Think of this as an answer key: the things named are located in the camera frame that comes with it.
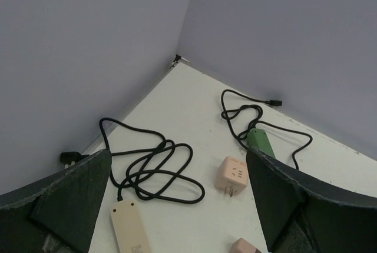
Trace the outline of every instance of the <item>tabletop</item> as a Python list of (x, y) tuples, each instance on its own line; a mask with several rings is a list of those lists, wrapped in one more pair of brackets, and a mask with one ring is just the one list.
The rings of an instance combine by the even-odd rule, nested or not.
[[(261, 252), (267, 252), (259, 222), (253, 192), (247, 188), (230, 197), (214, 188), (216, 172), (226, 156), (245, 160), (246, 151), (231, 136), (227, 123), (221, 119), (220, 95), (230, 87), (178, 63), (167, 76), (122, 121), (128, 125), (161, 132), (175, 143), (192, 146), (194, 157), (183, 175), (198, 180), (206, 189), (205, 198), (198, 204), (185, 205), (162, 200), (139, 201), (145, 230), (153, 252), (229, 252), (240, 237)], [(250, 103), (235, 96), (226, 98), (227, 108)], [(320, 132), (266, 105), (263, 120), (285, 128), (310, 133), (313, 143), (296, 155), (300, 170), (322, 181), (361, 194), (377, 197), (377, 161), (349, 148)], [(245, 111), (233, 121), (236, 131), (245, 129), (256, 116)], [(278, 160), (293, 167), (290, 155), (303, 145), (306, 137), (287, 134), (268, 126), (270, 143)], [(155, 147), (159, 140), (152, 135), (115, 127), (108, 136), (112, 152)], [(92, 147), (93, 153), (104, 148), (103, 142)], [(187, 158), (185, 149), (178, 149), (164, 166), (178, 170)], [(113, 158), (113, 173), (118, 182), (138, 155)], [(153, 160), (156, 166), (159, 158)], [(154, 175), (143, 186), (151, 192), (158, 190), (170, 177)], [(199, 189), (184, 181), (175, 181), (164, 193), (183, 199), (195, 199)], [(133, 189), (123, 190), (124, 199), (137, 197)], [(117, 188), (108, 181), (98, 214), (91, 253), (118, 252), (110, 209), (117, 202)]]

